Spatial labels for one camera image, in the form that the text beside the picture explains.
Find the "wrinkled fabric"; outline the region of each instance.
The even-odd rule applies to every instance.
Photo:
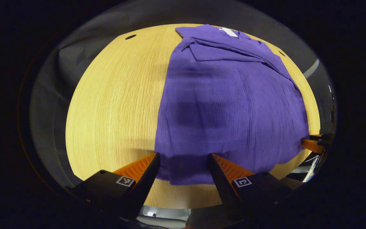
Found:
[[[173,185],[213,184],[216,153],[254,173],[302,150],[309,135],[301,93],[279,56],[240,31],[179,27],[158,113],[157,178]]]

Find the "white label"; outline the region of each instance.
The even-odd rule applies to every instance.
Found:
[[[219,30],[224,30],[224,32],[226,32],[228,35],[232,36],[232,37],[238,37],[234,32],[232,32],[231,29],[227,29],[227,28],[222,28],[222,29],[219,29]]]

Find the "wooden table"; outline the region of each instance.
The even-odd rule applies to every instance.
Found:
[[[85,180],[101,169],[115,171],[154,152],[167,66],[173,49],[182,40],[174,28],[198,25],[169,24],[129,32],[113,40],[94,59],[77,85],[67,115],[67,154],[76,176]],[[281,49],[263,42],[282,58],[302,93],[309,132],[318,134],[320,119],[308,82]],[[288,163],[276,165],[270,173],[278,179],[285,177],[309,153],[303,150]],[[221,200],[214,185],[172,186],[158,179],[145,202],[164,208],[217,204]]]

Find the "wood grain surface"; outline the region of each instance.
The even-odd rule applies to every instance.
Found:
[[[77,85],[67,115],[67,154],[77,177],[86,180],[101,169],[115,171],[154,152],[167,66],[172,51],[182,40],[174,28],[198,25],[169,24],[126,33],[113,40],[93,60]],[[302,93],[309,132],[318,134],[318,108],[308,82],[282,50],[263,42],[282,58]],[[270,173],[279,179],[285,177],[309,153],[303,150],[290,162],[278,164]],[[145,202],[145,205],[164,208],[217,204],[221,204],[221,200],[214,185],[174,186],[158,179]]]

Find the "purple shirt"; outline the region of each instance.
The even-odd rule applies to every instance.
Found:
[[[158,114],[157,178],[213,184],[216,153],[259,173],[286,163],[309,135],[301,93],[279,56],[239,31],[179,27]]]

